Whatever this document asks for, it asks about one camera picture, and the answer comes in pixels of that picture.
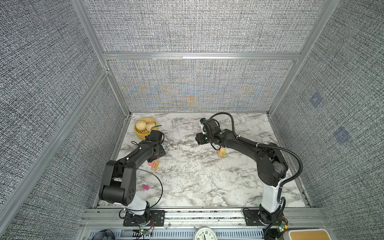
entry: marble tabletop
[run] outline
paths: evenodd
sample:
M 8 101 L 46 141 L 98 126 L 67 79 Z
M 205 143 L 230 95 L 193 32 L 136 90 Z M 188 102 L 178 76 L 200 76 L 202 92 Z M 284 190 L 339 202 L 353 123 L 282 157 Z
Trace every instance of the marble tabletop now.
M 198 145 L 195 135 L 201 132 L 200 118 L 212 113 L 134 113 L 125 134 L 120 159 L 133 151 L 139 142 L 134 124 L 142 117 L 152 117 L 162 126 L 166 155 L 161 157 L 158 170 L 152 171 L 147 162 L 141 168 L 156 174 L 164 192 L 157 206 L 169 207 L 258 207 L 262 200 L 263 184 L 257 176 L 256 162 L 233 149 L 219 158 L 210 144 Z M 277 143 L 266 114 L 233 114 L 236 133 L 248 139 Z M 226 115 L 215 117 L 221 129 L 231 129 Z M 137 171 L 137 195 L 155 203 L 161 194 L 159 181 L 149 173 Z M 295 181 L 284 185 L 282 196 L 287 207 L 305 207 Z M 110 205 L 100 201 L 99 205 Z

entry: yellow steamer basket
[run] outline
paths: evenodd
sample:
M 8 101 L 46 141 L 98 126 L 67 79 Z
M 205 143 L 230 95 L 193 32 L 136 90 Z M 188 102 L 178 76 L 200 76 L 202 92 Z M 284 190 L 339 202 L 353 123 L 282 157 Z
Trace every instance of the yellow steamer basket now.
M 139 119 L 138 121 L 140 121 L 140 120 L 143 120 L 143 121 L 146 122 L 147 124 L 150 123 L 150 122 L 154 122 L 154 123 L 157 125 L 156 120 L 153 119 L 153 118 L 145 117 L 145 118 Z M 150 132 L 147 131 L 146 129 L 144 129 L 144 130 L 142 130 L 142 131 L 137 130 L 137 129 L 136 129 L 136 123 L 135 123 L 134 128 L 135 128 L 136 136 L 137 136 L 138 138 L 140 138 L 141 140 L 145 140 L 145 136 L 147 136 L 147 135 L 150 134 Z

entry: clock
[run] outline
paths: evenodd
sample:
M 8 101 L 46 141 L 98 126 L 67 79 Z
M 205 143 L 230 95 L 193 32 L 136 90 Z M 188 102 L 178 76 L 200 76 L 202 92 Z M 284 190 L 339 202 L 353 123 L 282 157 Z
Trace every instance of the clock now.
M 209 227 L 200 227 L 193 235 L 193 240 L 217 240 L 217 236 Z

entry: blue-gray patch on wall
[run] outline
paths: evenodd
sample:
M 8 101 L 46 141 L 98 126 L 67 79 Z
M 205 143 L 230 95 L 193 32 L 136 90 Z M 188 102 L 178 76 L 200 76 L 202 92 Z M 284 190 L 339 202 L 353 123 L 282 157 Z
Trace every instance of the blue-gray patch on wall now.
M 336 142 L 338 142 L 340 145 L 349 142 L 349 140 L 351 139 L 351 136 L 349 135 L 348 131 L 343 126 L 340 126 L 338 129 L 336 129 L 333 132 L 333 136 L 335 137 Z
M 311 97 L 310 102 L 316 108 L 317 106 L 320 105 L 322 100 L 323 100 L 323 97 L 320 95 L 320 93 L 319 92 L 315 92 L 313 94 L 313 96 Z

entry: woven fabric panel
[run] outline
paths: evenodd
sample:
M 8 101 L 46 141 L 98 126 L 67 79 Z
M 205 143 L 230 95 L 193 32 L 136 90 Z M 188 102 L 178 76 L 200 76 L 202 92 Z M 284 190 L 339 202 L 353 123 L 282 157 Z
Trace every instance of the woven fabric panel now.
M 342 0 L 272 119 L 339 240 L 382 239 L 384 2 Z
M 267 111 L 290 60 L 111 60 L 132 111 Z
M 0 207 L 101 71 L 65 1 L 0 4 Z
M 326 0 L 84 0 L 105 51 L 300 52 Z
M 74 239 L 124 123 L 104 80 L 1 240 Z

